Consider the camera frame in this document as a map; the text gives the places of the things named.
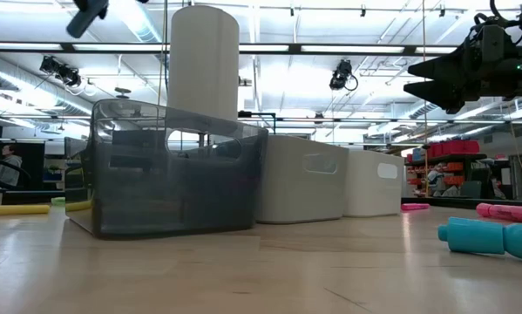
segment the ceiling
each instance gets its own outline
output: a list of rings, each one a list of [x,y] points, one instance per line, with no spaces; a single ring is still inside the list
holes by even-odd
[[[65,26],[77,11],[72,1],[0,1],[0,41],[138,42],[127,26],[127,12],[120,9],[127,2],[133,3],[133,0],[110,0],[111,7],[118,6],[117,9],[110,10],[105,20],[95,20],[84,36],[74,39],[65,32]],[[168,34],[173,13],[189,3],[169,1]],[[240,26],[242,43],[458,45],[473,25],[476,12],[491,15],[488,0],[428,0],[424,4],[425,12],[421,0],[203,0],[193,3],[212,5],[231,14]],[[520,0],[497,1],[501,14],[508,19],[516,18],[521,5]],[[367,9],[365,17],[360,17],[362,6]],[[150,0],[142,7],[152,19],[153,27],[161,33],[164,1]],[[443,17],[439,16],[441,7],[445,8]],[[517,28],[509,33],[516,38],[520,35]],[[46,79],[39,71],[42,57],[40,53],[0,52],[0,59]],[[116,86],[132,90],[131,99],[166,103],[166,89],[159,78],[160,64],[153,55],[124,55],[121,62],[117,55],[58,54],[56,57],[80,69],[93,83],[85,90],[73,90],[80,92],[76,97],[86,101],[85,104],[114,97],[118,94],[114,91]],[[358,70],[359,88],[355,92],[329,89],[332,71],[344,58]],[[282,117],[313,117],[315,112],[323,112],[327,117],[404,118],[421,104],[418,98],[403,91],[404,84],[420,81],[405,72],[405,65],[422,61],[419,57],[262,55],[258,59],[260,74],[256,83],[261,101],[258,106],[255,104],[252,87],[240,87],[246,110],[277,113]],[[240,76],[254,78],[252,56],[240,55]],[[49,80],[62,87],[58,80]],[[461,113],[494,100],[470,103]],[[430,114],[433,119],[446,119],[440,109]]]

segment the gray translucent storage bin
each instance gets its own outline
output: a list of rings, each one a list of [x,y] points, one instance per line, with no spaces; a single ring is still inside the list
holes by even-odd
[[[174,136],[180,131],[196,140]],[[242,123],[101,100],[88,145],[68,156],[81,168],[66,175],[67,215],[97,237],[248,229],[267,137]]]

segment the white cylinder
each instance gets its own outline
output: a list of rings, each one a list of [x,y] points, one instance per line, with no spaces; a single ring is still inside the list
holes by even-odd
[[[224,12],[195,5],[173,14],[167,105],[237,120],[239,25]]]

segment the pink object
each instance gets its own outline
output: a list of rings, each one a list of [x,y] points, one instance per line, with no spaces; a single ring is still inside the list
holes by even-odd
[[[476,207],[476,210],[482,217],[493,217],[511,222],[522,222],[522,206],[481,203]]]
[[[402,204],[402,211],[427,209],[429,204]]]

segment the wooden surface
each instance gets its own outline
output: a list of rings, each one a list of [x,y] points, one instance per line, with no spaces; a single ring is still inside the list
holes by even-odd
[[[522,313],[522,261],[451,253],[467,209],[105,242],[0,217],[0,313]]]

